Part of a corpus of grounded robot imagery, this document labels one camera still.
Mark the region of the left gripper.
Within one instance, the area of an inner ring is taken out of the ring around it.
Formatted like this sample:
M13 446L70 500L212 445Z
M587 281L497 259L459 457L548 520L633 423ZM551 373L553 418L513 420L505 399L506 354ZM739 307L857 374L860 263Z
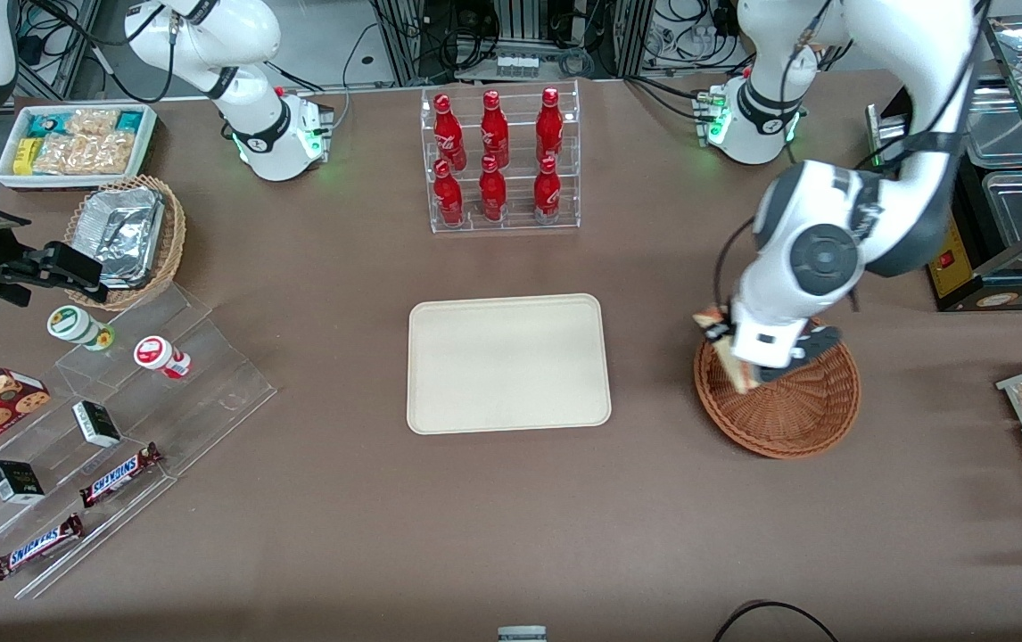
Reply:
M760 383L811 365L841 340L836 326L806 326L812 305L801 301L732 301L730 310L734 325L716 321L705 328L705 338L716 345L734 337L732 357L759 366Z

